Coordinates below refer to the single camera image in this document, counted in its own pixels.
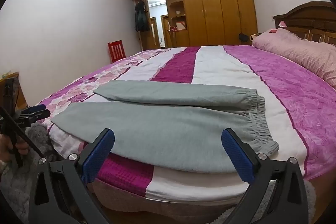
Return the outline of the person left hand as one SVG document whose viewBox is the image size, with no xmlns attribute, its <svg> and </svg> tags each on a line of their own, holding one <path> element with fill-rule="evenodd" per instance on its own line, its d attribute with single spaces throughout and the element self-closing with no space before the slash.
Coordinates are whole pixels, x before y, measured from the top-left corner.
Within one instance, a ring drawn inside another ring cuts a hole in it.
<svg viewBox="0 0 336 224">
<path fill-rule="evenodd" d="M 15 144 L 18 152 L 21 155 L 27 155 L 29 152 L 29 145 L 22 139 L 18 138 L 17 143 Z M 8 162 L 11 160 L 11 151 L 13 150 L 13 144 L 10 138 L 6 135 L 1 134 L 0 138 L 0 160 L 3 162 Z"/>
</svg>

